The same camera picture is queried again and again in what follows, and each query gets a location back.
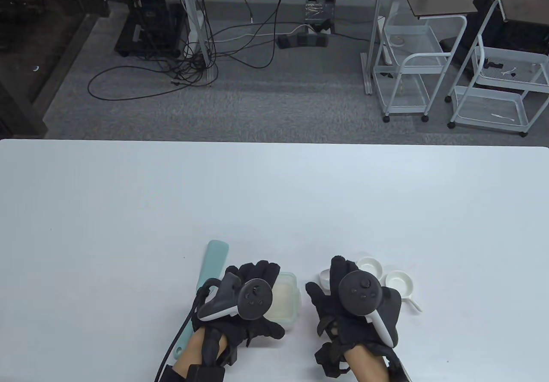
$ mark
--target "white metal stand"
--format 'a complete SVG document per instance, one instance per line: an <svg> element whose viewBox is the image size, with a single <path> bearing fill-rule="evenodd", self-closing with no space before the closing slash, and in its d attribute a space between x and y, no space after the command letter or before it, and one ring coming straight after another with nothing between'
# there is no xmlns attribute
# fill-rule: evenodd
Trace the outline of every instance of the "white metal stand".
<svg viewBox="0 0 549 382"><path fill-rule="evenodd" d="M187 46L182 49L182 56L187 58L196 52L196 48L200 46L206 66L210 65L210 56L206 47L207 38L204 34L204 13L197 11L196 0L184 0L185 10L189 17L190 32L187 40Z"/></svg>
<svg viewBox="0 0 549 382"><path fill-rule="evenodd" d="M504 21L506 20L501 0L496 0L484 18L477 37L446 96L445 101L453 103L453 115L448 127L453 129L456 123L462 123L517 131L525 137L549 105L549 58L546 55L525 51L485 47L482 33L497 6L500 7ZM474 76L468 86L457 86L471 58ZM473 88L475 83L502 89L523 90L523 93ZM528 119L523 102L530 91L548 94L547 100L532 119Z"/></svg>
<svg viewBox="0 0 549 382"><path fill-rule="evenodd" d="M370 36L370 46L368 48L368 54L360 54L360 62L362 64L362 77L364 79L364 90L367 95L373 93L372 88L372 57L374 55L374 45L376 42L376 20L379 18L379 9L381 7L381 0L376 0L376 8L374 10L374 23L372 25L372 35Z"/></svg>
<svg viewBox="0 0 549 382"><path fill-rule="evenodd" d="M408 17L404 23L397 22L406 13L398 11L401 0L392 0L385 19L373 80L383 107L383 121L387 123L391 113L423 113L422 121L428 121L429 110L442 84L461 36L467 26L464 15L437 15ZM430 20L458 18L461 30L450 52L443 52L439 41L429 25ZM379 64L384 44L391 59L390 66ZM431 95L427 93L422 74L438 74L439 79Z"/></svg>

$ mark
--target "white cable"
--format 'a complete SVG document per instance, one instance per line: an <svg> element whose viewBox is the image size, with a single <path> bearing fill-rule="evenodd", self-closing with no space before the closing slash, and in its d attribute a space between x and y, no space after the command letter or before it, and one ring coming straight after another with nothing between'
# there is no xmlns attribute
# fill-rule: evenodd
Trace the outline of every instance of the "white cable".
<svg viewBox="0 0 549 382"><path fill-rule="evenodd" d="M278 36L278 35L281 35L281 34L294 34L301 27L310 27L310 25L300 24L295 29L293 29L290 33L276 33L276 35ZM272 35L273 35L273 33L263 33L263 34L246 33L246 34L243 34L242 36L239 36L239 37L233 37L232 39L226 39L226 40L216 40L215 42L216 43L225 43L227 41L233 41L233 40L241 39L242 37L248 37L248 36L262 37L262 36L272 36Z"/></svg>

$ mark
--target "vr controller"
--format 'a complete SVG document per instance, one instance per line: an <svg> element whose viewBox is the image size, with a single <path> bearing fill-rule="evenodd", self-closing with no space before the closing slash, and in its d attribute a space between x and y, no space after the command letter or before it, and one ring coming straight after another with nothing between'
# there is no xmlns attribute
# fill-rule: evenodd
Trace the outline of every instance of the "vr controller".
<svg viewBox="0 0 549 382"><path fill-rule="evenodd" d="M238 276L226 273L214 298L196 313L201 321L213 321L226 315L239 315L254 321L267 313L272 302L273 291L265 280L251 279L242 284Z"/></svg>
<svg viewBox="0 0 549 382"><path fill-rule="evenodd" d="M402 298L396 290L382 288L374 275L355 270L339 283L339 300L349 313L364 316L372 322L380 339L388 347L397 345L396 322Z"/></svg>

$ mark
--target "wrist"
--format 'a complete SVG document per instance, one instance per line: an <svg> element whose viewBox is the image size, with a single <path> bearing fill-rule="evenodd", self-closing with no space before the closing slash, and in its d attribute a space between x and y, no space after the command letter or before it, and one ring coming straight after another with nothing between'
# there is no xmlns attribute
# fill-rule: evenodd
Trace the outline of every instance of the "wrist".
<svg viewBox="0 0 549 382"><path fill-rule="evenodd" d="M204 343L204 328L198 329L190 338L187 348L182 353L181 357L173 365L173 370L186 378L191 365L202 364L202 344ZM223 335L219 341L219 352L217 356L227 348L227 337Z"/></svg>

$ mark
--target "human arm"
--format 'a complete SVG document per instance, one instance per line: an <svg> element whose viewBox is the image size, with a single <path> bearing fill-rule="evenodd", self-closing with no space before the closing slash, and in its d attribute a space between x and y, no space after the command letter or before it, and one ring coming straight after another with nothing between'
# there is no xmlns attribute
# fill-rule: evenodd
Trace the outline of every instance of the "human arm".
<svg viewBox="0 0 549 382"><path fill-rule="evenodd" d="M364 345L356 345L344 356L358 382L389 382L389 372L383 358L374 356Z"/></svg>
<svg viewBox="0 0 549 382"><path fill-rule="evenodd" d="M187 377L189 366L202 364L202 343L204 343L204 332L204 328L201 327L192 335L187 348L172 367L176 373L180 374L184 378ZM221 355L226 347L227 337L222 335L219 341L219 352L217 353L217 357Z"/></svg>

